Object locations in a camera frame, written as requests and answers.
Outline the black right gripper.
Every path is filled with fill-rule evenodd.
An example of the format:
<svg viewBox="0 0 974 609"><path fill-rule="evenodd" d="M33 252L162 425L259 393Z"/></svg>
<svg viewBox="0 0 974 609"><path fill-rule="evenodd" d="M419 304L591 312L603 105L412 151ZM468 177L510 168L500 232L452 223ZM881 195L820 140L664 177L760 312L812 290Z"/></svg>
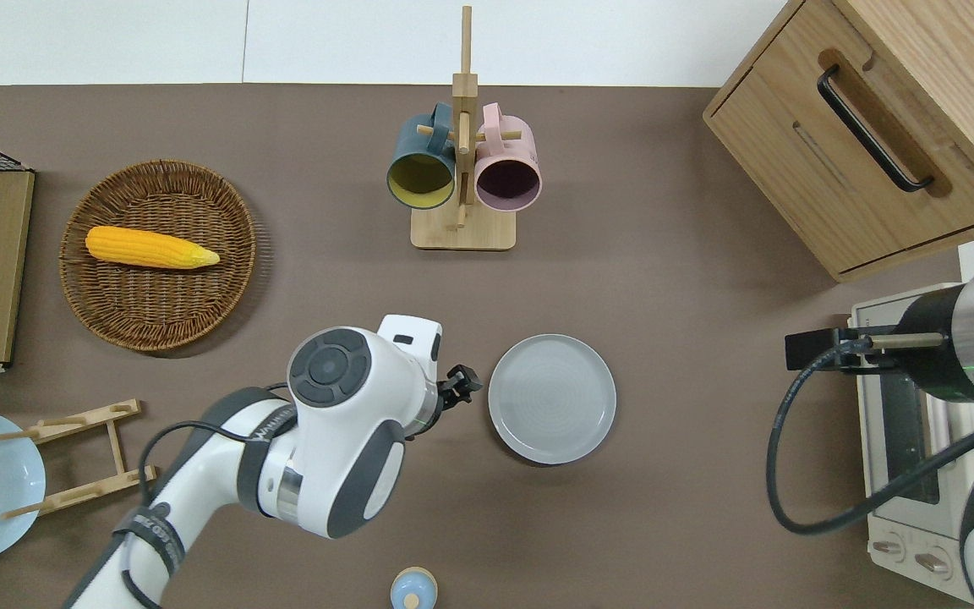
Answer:
<svg viewBox="0 0 974 609"><path fill-rule="evenodd" d="M839 327L785 335L785 368L801 371L824 351L868 337L861 351L836 355L832 370L903 376L939 400L963 400L963 369L952 337L962 288L921 288L862 302Z"/></svg>

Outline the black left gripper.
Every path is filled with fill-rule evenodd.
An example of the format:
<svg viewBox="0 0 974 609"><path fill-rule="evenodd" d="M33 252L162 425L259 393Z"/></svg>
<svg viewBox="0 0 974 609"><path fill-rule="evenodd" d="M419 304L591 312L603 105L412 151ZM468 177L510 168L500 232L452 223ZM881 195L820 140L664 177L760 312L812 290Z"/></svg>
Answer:
<svg viewBox="0 0 974 609"><path fill-rule="evenodd" d="M463 403L464 398L471 398L483 386L472 367L456 364L450 370L450 377L438 381L438 412L448 411Z"/></svg>

